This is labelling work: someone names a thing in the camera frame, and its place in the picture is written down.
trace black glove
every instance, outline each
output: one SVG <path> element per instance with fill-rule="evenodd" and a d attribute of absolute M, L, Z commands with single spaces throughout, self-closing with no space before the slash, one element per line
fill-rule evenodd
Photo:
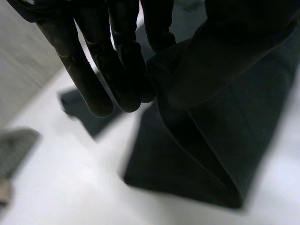
<path fill-rule="evenodd" d="M 78 40 L 74 19 L 101 75 L 119 107 L 137 110 L 154 99 L 145 75 L 141 47 L 136 42 L 139 0 L 8 0 L 29 22 L 36 22 L 79 89 L 91 112 L 99 117 L 113 104 L 87 61 Z M 158 52 L 175 44 L 169 32 L 173 0 L 142 0 L 149 43 Z M 110 39 L 110 27 L 115 51 Z"/>

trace gray fabric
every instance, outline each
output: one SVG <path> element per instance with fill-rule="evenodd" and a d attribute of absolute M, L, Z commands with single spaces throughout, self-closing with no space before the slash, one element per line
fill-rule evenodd
<path fill-rule="evenodd" d="M 35 130 L 24 128 L 0 134 L 0 179 L 10 178 L 39 137 Z"/>

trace gray cloth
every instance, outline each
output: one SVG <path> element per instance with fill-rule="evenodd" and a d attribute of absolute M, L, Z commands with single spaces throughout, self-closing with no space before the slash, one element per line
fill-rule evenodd
<path fill-rule="evenodd" d="M 179 27 L 183 31 L 197 27 L 205 19 L 205 9 L 201 6 L 189 14 L 177 11 L 173 14 L 173 28 L 177 29 L 171 32 L 182 41 L 189 37 L 184 37 Z M 300 62 L 300 26 L 224 91 L 201 106 L 179 111 L 169 106 L 162 90 L 169 84 L 184 46 L 171 47 L 147 63 L 157 105 L 142 116 L 124 181 L 239 208 L 292 87 Z"/>
<path fill-rule="evenodd" d="M 9 179 L 36 143 L 39 133 L 29 128 L 0 133 L 0 205 L 11 199 Z"/>

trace finger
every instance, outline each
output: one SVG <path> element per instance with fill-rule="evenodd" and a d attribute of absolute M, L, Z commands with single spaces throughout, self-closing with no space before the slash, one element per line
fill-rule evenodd
<path fill-rule="evenodd" d="M 141 102 L 117 52 L 113 49 L 108 9 L 104 1 L 96 7 L 79 10 L 75 20 L 116 103 L 127 113 L 137 110 Z"/>
<path fill-rule="evenodd" d="M 131 77 L 133 86 L 143 103 L 154 99 L 154 91 L 145 76 L 145 62 L 141 46 L 136 41 L 136 20 L 139 13 L 138 0 L 107 1 L 111 20 L 112 36 L 119 58 Z"/>
<path fill-rule="evenodd" d="M 85 57 L 73 18 L 61 17 L 37 25 L 55 48 L 90 111 L 98 117 L 109 115 L 113 103 Z"/>
<path fill-rule="evenodd" d="M 157 53 L 176 43 L 169 31 L 174 0 L 141 0 L 145 29 L 152 49 Z"/>

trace dark fabric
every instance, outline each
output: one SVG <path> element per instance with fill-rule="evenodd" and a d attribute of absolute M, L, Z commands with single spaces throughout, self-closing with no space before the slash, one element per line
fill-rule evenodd
<path fill-rule="evenodd" d="M 171 32 L 194 28 L 204 6 L 173 13 Z M 147 62 L 157 102 L 142 116 L 124 181 L 132 186 L 239 208 L 262 159 L 300 62 L 300 26 L 228 88 L 190 110 L 169 106 L 162 89 L 186 42 Z"/>

